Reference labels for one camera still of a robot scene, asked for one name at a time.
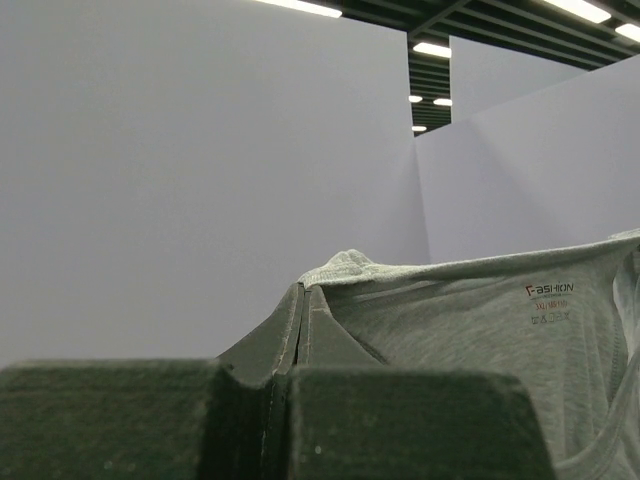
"gray t-shirt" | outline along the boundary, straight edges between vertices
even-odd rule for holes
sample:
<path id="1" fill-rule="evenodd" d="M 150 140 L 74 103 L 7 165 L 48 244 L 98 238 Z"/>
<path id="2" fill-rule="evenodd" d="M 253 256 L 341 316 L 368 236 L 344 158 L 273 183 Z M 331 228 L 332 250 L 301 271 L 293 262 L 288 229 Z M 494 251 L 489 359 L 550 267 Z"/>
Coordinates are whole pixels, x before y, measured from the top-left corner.
<path id="1" fill-rule="evenodd" d="M 427 266 L 349 250 L 300 282 L 389 365 L 518 377 L 560 480 L 640 480 L 638 245 L 635 230 Z"/>

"black foam pad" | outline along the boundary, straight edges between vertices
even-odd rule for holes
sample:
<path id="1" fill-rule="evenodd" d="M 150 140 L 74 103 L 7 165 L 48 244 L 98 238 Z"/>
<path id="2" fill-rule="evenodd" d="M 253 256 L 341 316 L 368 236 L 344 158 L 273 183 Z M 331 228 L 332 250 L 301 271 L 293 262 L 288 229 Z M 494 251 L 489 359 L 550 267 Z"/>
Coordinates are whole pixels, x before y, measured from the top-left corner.
<path id="1" fill-rule="evenodd" d="M 513 377 L 297 367 L 291 404 L 295 480 L 555 478 Z"/>
<path id="2" fill-rule="evenodd" d="M 0 478 L 234 478 L 218 473 L 231 468 L 221 438 L 237 389 L 216 361 L 9 367 L 0 372 Z"/>

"white partition panel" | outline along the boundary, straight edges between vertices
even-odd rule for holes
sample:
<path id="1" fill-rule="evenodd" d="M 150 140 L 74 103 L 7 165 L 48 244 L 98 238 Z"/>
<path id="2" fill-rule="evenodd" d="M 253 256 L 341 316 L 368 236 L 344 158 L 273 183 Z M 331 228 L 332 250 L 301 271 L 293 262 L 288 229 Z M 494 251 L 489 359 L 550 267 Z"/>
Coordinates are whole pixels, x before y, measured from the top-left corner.
<path id="1" fill-rule="evenodd" d="M 449 46 L 454 122 L 585 73 L 570 65 L 464 38 L 451 37 Z"/>
<path id="2" fill-rule="evenodd" d="M 640 56 L 417 139 L 433 262 L 640 226 Z"/>
<path id="3" fill-rule="evenodd" d="M 0 4 L 0 365 L 212 356 L 341 249 L 426 261 L 401 32 Z"/>

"clothing label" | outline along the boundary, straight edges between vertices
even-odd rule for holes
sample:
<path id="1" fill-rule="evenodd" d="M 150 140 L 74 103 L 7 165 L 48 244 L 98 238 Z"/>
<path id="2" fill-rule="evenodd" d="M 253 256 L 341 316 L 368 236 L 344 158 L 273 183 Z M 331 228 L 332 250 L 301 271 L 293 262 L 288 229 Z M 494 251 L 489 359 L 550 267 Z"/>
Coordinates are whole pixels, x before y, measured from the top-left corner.
<path id="1" fill-rule="evenodd" d="M 531 323 L 548 324 L 571 320 L 570 301 L 575 285 L 569 282 L 525 285 L 531 302 Z"/>

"dark ceiling grid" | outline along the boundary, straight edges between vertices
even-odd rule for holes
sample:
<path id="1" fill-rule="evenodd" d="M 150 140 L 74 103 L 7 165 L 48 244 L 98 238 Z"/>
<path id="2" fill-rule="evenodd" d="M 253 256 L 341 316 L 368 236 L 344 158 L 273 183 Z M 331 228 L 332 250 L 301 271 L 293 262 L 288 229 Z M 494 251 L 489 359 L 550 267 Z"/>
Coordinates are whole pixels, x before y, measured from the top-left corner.
<path id="1" fill-rule="evenodd" d="M 640 53 L 640 44 L 615 29 L 640 21 L 640 0 L 588 0 L 612 18 L 594 24 L 541 0 L 310 0 L 340 8 L 347 18 L 407 32 L 414 125 L 434 130 L 451 123 L 449 59 L 413 51 L 420 42 L 448 46 L 457 36 L 594 70 Z"/>

